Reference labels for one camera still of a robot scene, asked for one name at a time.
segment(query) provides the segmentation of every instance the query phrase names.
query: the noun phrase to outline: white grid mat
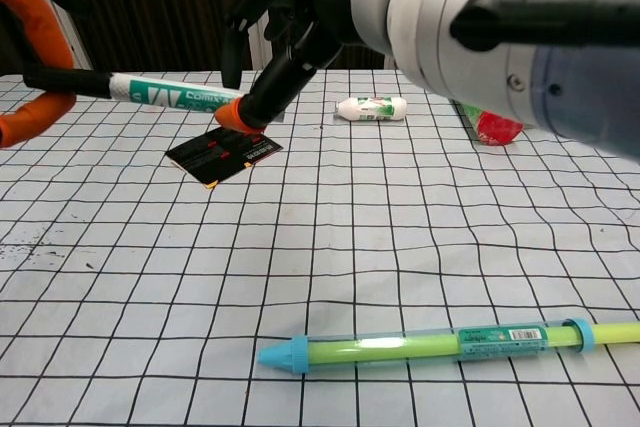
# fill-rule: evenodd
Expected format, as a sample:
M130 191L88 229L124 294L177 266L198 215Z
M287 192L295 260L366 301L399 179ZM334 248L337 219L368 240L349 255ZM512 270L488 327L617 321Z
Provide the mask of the white grid mat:
M0 80L0 110L34 95ZM640 310L636 164L537 130L471 142L393 71L313 80L267 131L284 150L213 192L163 157L204 114L81 98L0 151L0 425L640 425L638 345L304 379L254 362L304 333ZM374 94L407 121L332 118Z

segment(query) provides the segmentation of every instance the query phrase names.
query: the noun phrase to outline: white cylinder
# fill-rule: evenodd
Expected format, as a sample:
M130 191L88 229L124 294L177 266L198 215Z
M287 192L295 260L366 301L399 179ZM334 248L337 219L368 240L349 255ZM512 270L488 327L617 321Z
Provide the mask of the white cylinder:
M401 97L351 97L336 104L336 115L349 121L402 120L407 101Z

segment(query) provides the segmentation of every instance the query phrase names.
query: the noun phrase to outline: barcode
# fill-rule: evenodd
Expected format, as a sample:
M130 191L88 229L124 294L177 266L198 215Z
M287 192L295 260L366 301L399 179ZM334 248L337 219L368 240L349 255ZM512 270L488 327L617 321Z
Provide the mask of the barcode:
M511 340L540 340L542 335L538 329L510 330Z

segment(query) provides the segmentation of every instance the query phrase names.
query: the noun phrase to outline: marker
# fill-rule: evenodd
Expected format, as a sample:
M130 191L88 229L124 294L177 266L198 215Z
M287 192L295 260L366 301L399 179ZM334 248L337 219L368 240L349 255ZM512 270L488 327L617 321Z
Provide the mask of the marker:
M88 97L195 112L213 113L244 95L244 92L222 87L129 74L41 66L27 66L23 78L28 87L49 92L74 92Z
M640 322L590 325L582 319L524 325L376 334L354 337L294 337L262 349L258 362L306 374L318 367L353 366L418 359L469 361L537 355L572 348L640 342Z

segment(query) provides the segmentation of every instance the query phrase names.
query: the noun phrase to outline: black card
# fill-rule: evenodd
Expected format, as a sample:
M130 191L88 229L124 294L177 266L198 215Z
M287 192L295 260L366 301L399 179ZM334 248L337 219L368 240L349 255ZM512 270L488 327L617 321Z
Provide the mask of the black card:
M262 134L219 127L166 152L208 189L282 149Z

